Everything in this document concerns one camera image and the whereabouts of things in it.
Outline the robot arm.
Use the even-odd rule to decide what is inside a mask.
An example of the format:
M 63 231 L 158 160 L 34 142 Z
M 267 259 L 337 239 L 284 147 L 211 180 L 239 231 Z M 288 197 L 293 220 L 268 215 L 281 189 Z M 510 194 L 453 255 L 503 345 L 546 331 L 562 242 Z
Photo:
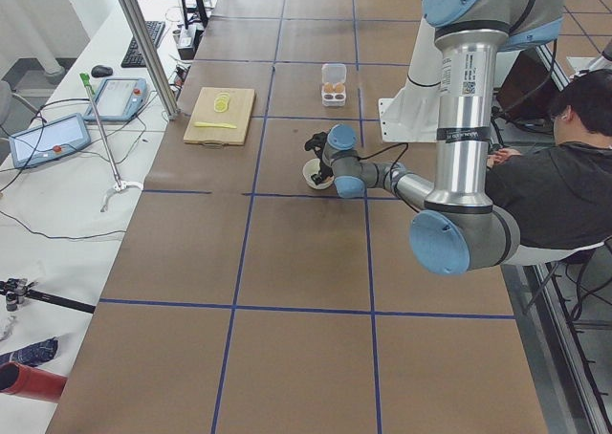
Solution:
M 422 0 L 420 33 L 429 43 L 413 59 L 422 63 L 431 54 L 434 63 L 385 104 L 382 119 L 421 127 L 436 116 L 434 180 L 361 157 L 345 124 L 307 143 L 319 159 L 319 177 L 332 178 L 343 198 L 381 188 L 414 206 L 409 243 L 431 272 L 461 274 L 510 260 L 518 225 L 485 192 L 496 57 L 557 38 L 562 9 L 563 0 Z

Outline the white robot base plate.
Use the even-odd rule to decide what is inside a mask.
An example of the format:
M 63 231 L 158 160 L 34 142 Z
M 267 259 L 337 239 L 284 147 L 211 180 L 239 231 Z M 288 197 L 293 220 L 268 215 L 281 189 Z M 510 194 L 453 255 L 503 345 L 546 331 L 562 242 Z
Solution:
M 434 142 L 439 100 L 380 98 L 378 102 L 384 142 Z

